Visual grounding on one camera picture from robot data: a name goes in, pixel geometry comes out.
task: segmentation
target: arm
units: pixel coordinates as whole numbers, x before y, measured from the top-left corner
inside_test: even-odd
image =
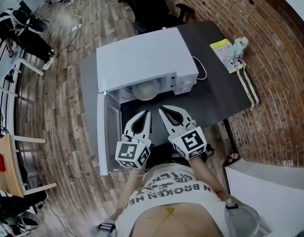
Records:
[[[119,198],[117,204],[116,212],[109,218],[110,220],[116,220],[118,216],[122,213],[123,208],[126,206],[126,203],[129,197],[132,195],[134,191],[142,186],[142,180],[145,172],[145,167],[142,169],[131,169],[129,171],[130,175],[126,186]]]
[[[4,42],[7,45],[8,50],[12,51],[12,45],[11,45],[10,38],[6,38]]]
[[[208,184],[212,189],[214,189],[215,193],[222,201],[229,198],[229,195],[225,192],[220,181],[213,175],[199,156],[190,159],[188,162],[195,173],[197,180]]]

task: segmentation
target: open microwave door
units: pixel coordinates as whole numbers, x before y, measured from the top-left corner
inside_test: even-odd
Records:
[[[97,99],[97,136],[100,175],[108,175],[120,167],[115,160],[117,142],[121,140],[121,105],[109,95],[99,93]]]

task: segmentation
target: black pants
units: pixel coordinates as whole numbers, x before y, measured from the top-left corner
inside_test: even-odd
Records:
[[[14,41],[25,49],[26,52],[38,57],[47,63],[50,59],[48,54],[51,51],[51,47],[41,38],[40,35],[25,29]]]
[[[1,208],[4,213],[17,215],[28,210],[32,205],[42,202],[46,199],[46,192],[36,192],[24,197],[0,197]]]

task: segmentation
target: small toy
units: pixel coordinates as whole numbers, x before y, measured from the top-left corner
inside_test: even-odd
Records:
[[[228,61],[235,64],[237,61],[243,60],[243,51],[248,44],[249,40],[246,37],[236,38],[232,48],[230,49]]]

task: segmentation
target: white sneaker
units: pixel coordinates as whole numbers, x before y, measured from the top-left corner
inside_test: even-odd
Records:
[[[49,67],[51,66],[51,64],[53,63],[53,61],[54,61],[54,58],[53,58],[53,57],[50,57],[49,61],[48,61],[47,63],[44,64],[44,66],[43,66],[42,69],[43,69],[43,70],[48,70]]]

